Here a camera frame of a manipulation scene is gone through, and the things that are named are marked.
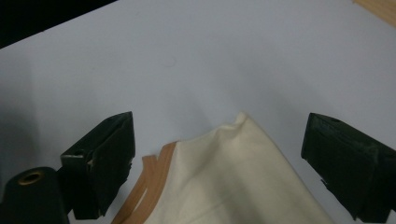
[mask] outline cream fabric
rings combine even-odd
[[[163,193],[145,223],[332,223],[248,115],[177,142]]]

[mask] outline tan fabric edge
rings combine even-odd
[[[158,161],[152,159],[155,156],[142,159],[142,174],[112,224],[140,224],[149,218],[163,192],[176,144],[177,142],[165,145]],[[145,191],[146,195],[137,206]]]
[[[394,0],[354,0],[377,17],[396,27],[396,1]]]
[[[148,156],[143,157],[142,161],[143,171],[137,179],[131,193],[128,195],[128,198],[125,200],[120,211],[116,214],[111,224],[119,224],[129,215],[131,215],[147,189],[147,176],[153,176],[155,167],[153,167],[152,161],[154,161],[155,164],[157,158],[155,156]]]

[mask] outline white table surface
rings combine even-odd
[[[120,0],[0,49],[0,175],[61,166],[103,119],[132,110],[140,158],[246,111],[335,223],[353,221],[300,152],[309,112],[396,148],[396,29],[349,0]],[[388,223],[395,223],[391,214]]]

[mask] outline spool hole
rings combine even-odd
[[[18,183],[22,186],[31,185],[43,178],[44,174],[42,172],[32,172],[23,176]]]

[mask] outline orange fabric strip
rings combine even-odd
[[[154,156],[143,158],[143,172],[112,224],[140,224],[149,218],[163,192],[176,144],[165,145],[156,163],[152,159]],[[140,179],[143,179],[143,185],[139,183]],[[146,195],[137,206],[145,191]]]

